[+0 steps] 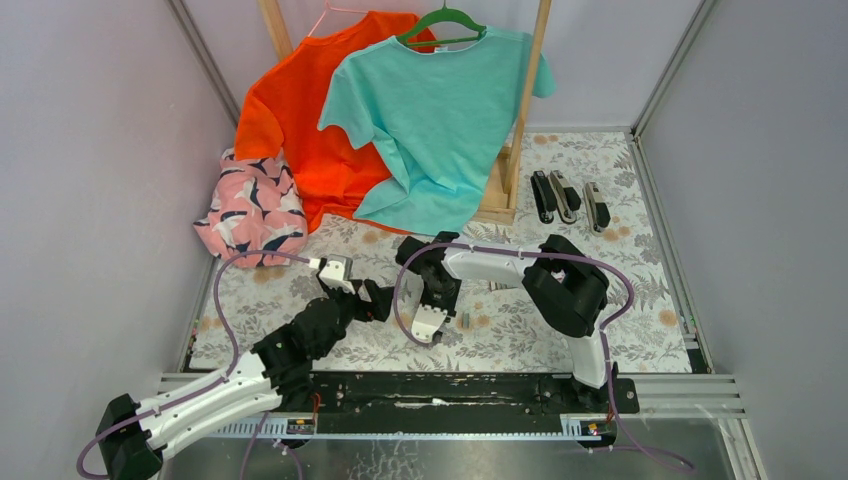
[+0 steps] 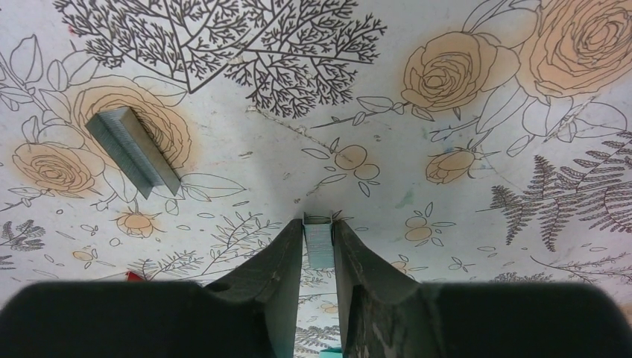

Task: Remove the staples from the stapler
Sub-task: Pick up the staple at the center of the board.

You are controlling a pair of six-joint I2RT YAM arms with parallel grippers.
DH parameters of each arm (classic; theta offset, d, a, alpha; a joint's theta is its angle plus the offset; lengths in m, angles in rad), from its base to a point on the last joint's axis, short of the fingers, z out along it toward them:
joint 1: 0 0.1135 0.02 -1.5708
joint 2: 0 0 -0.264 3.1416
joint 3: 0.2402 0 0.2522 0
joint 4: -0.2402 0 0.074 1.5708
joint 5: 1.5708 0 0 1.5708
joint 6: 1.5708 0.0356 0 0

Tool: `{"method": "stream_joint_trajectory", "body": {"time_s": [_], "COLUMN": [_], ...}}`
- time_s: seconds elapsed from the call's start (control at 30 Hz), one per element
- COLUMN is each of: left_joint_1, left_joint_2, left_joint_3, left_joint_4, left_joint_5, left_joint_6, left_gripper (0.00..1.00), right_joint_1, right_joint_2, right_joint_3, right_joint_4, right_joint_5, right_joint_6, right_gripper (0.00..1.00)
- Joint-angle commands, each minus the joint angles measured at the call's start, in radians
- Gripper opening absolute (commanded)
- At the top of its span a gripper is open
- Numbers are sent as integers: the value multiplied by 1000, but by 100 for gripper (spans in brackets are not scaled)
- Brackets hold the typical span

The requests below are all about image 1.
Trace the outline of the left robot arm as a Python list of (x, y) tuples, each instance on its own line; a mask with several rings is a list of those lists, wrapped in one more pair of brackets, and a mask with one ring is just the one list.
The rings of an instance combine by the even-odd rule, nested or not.
[(314, 392), (311, 372), (355, 320), (387, 320), (390, 287), (361, 283), (367, 296), (326, 288), (293, 319), (257, 341), (236, 362), (180, 388), (136, 401), (124, 394), (107, 406), (97, 446), (108, 479), (150, 479), (163, 463), (203, 436), (277, 408), (297, 411)]

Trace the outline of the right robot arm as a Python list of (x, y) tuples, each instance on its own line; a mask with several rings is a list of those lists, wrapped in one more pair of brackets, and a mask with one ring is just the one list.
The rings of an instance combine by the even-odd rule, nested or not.
[(583, 410), (597, 412), (614, 393), (597, 326), (608, 305), (609, 280), (598, 267), (573, 257), (585, 256), (559, 235), (528, 250), (501, 244), (473, 245), (468, 237), (455, 232), (442, 232), (429, 243), (408, 236), (395, 260), (404, 273), (411, 272), (424, 283), (410, 325), (411, 338), (422, 345), (435, 342), (442, 325), (456, 316), (465, 280), (521, 288), (547, 325), (566, 339), (576, 381), (575, 402)]

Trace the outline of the beige and black stapler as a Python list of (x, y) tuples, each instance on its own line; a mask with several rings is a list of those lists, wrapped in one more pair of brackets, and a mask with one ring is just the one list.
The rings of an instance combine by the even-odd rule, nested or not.
[(560, 170), (552, 170), (548, 180), (557, 202), (557, 212), (565, 224), (574, 224), (580, 210), (582, 200), (574, 186)]

